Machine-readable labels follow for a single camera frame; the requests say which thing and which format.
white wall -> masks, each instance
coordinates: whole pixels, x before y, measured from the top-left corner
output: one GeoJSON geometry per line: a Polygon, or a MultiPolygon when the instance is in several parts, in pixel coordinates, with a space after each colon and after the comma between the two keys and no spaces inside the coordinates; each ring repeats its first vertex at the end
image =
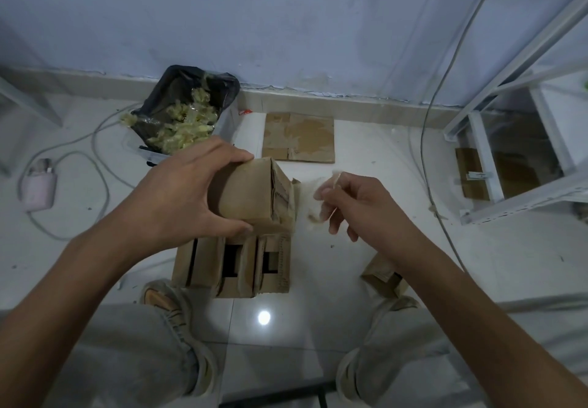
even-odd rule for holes
{"type": "MultiPolygon", "coordinates": [[[[420,101],[475,0],[0,0],[0,64],[420,101]]],[[[464,103],[569,0],[488,0],[440,103],[464,103]]]]}

floor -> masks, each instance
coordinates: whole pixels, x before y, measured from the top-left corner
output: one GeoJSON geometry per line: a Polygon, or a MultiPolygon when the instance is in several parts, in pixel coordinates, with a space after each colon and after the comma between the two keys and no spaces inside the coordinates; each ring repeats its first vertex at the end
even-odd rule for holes
{"type": "MultiPolygon", "coordinates": [[[[14,307],[64,247],[34,228],[21,211],[15,188],[25,162],[44,147],[92,132],[108,114],[130,104],[70,96],[46,99],[63,116],[63,129],[52,129],[15,107],[5,106],[0,112],[0,161],[13,171],[11,178],[0,179],[0,308],[14,307]]],[[[255,113],[243,116],[235,144],[259,156],[264,118],[255,113]]],[[[98,149],[116,174],[137,183],[148,166],[127,146],[127,133],[118,126],[101,132],[98,149]]],[[[334,165],[280,162],[280,166],[290,178],[306,183],[307,189],[333,169],[378,177],[415,224],[451,254],[415,166],[419,135],[415,128],[336,120],[334,165]]],[[[49,156],[56,158],[72,149],[89,153],[89,140],[49,156]]],[[[466,267],[491,298],[505,301],[588,291],[588,227],[574,219],[567,205],[481,226],[461,226],[459,211],[471,203],[461,197],[456,183],[454,146],[439,131],[427,130],[424,149],[437,207],[447,218],[466,267]]],[[[74,236],[92,225],[105,192],[96,172],[81,157],[67,159],[58,170],[55,206],[38,217],[56,234],[74,236]]],[[[107,181],[112,209],[130,190],[108,174],[107,181]]],[[[302,199],[299,211],[306,211],[307,205],[308,199],[302,199]]],[[[375,297],[359,275],[374,251],[361,241],[351,243],[343,234],[329,235],[325,226],[309,227],[305,220],[299,218],[293,238],[290,293],[211,300],[205,290],[190,291],[196,336],[210,345],[223,373],[212,396],[178,400],[169,408],[212,407],[239,395],[331,379],[343,355],[360,345],[375,297]],[[271,315],[265,326],[258,323],[262,310],[271,315]]],[[[173,255],[165,251],[139,263],[104,302],[136,301],[145,282],[171,276],[173,255]]],[[[328,401],[330,406],[339,405],[334,395],[328,401]]]]}

